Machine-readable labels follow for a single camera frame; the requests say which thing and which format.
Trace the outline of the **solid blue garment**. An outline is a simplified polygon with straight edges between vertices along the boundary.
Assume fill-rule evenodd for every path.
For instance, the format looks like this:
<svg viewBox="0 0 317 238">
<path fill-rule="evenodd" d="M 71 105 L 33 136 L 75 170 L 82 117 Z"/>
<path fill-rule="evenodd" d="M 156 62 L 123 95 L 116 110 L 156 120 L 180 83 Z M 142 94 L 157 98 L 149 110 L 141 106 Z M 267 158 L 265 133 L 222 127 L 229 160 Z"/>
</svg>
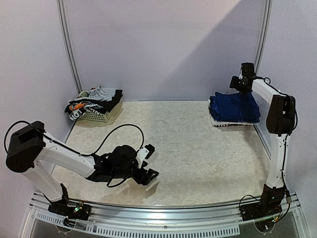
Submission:
<svg viewBox="0 0 317 238">
<path fill-rule="evenodd" d="M 260 122 L 260 109 L 252 93 L 221 94 L 210 96 L 219 104 L 221 120 L 225 122 Z"/>
</svg>

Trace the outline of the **blue plaid flannel shirt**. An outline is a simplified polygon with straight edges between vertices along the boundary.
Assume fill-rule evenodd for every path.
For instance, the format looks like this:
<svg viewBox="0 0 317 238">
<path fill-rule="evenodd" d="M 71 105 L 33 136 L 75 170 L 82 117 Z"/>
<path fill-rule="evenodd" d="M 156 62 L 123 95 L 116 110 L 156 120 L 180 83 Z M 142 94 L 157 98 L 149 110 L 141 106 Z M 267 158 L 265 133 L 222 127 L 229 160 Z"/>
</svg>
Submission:
<svg viewBox="0 0 317 238">
<path fill-rule="evenodd" d="M 216 121 L 222 121 L 221 120 L 221 113 L 219 109 L 219 104 L 214 99 L 210 99 L 209 101 L 209 112 L 211 117 Z"/>
</svg>

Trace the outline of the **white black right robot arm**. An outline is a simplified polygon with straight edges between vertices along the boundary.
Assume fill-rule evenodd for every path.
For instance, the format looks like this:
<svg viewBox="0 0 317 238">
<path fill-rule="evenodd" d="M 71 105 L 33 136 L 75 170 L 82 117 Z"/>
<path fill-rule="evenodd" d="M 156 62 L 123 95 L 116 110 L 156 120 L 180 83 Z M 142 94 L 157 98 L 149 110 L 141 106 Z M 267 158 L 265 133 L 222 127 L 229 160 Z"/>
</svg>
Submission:
<svg viewBox="0 0 317 238">
<path fill-rule="evenodd" d="M 229 87 L 240 93 L 254 92 L 269 103 L 265 122 L 270 134 L 271 156 L 265 185 L 269 189 L 284 188 L 288 143 L 297 122 L 295 98 L 255 76 L 233 76 Z"/>
</svg>

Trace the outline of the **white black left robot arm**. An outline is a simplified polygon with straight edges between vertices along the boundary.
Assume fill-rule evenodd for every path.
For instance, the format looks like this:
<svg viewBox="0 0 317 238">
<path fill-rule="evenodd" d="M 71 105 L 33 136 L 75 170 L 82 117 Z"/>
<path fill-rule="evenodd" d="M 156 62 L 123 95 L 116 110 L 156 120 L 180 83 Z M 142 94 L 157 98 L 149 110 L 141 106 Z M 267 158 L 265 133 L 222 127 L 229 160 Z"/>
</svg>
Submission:
<svg viewBox="0 0 317 238">
<path fill-rule="evenodd" d="M 68 169 L 92 182 L 105 182 L 108 188 L 127 179 L 146 186 L 159 175 L 147 168 L 147 159 L 155 151 L 151 144 L 142 143 L 138 150 L 122 145 L 103 155 L 84 154 L 54 138 L 41 121 L 24 124 L 23 128 L 14 133 L 7 131 L 4 136 L 6 166 L 31 181 L 63 215 L 72 213 L 73 203 L 68 200 L 65 186 L 47 172 L 41 161 Z"/>
</svg>

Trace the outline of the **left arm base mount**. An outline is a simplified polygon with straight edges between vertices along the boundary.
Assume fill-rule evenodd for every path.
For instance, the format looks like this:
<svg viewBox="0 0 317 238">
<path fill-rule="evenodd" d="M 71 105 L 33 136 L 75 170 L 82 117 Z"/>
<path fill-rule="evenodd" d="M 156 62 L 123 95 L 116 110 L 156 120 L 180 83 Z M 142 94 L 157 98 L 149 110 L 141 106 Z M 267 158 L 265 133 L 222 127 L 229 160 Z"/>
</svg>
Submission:
<svg viewBox="0 0 317 238">
<path fill-rule="evenodd" d="M 58 215 L 67 217 L 68 219 L 79 219 L 87 221 L 92 207 L 84 201 L 80 200 L 77 202 L 71 202 L 68 197 L 68 192 L 66 187 L 61 183 L 62 196 L 61 199 L 52 202 L 50 201 L 48 211 Z"/>
</svg>

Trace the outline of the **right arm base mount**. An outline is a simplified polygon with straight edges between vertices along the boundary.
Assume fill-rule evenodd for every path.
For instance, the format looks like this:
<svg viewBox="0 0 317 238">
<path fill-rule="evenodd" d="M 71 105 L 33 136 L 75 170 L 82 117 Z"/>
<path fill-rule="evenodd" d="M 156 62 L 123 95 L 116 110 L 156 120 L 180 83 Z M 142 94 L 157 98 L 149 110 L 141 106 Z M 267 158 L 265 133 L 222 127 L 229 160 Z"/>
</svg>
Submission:
<svg viewBox="0 0 317 238">
<path fill-rule="evenodd" d="M 281 202 L 284 196 L 286 196 L 287 200 L 290 201 L 290 193 L 285 185 L 280 188 L 270 188 L 265 184 L 261 197 L 257 202 L 241 204 L 242 201 L 240 200 L 239 211 L 242 220 L 255 220 L 274 214 L 281 215 Z"/>
</svg>

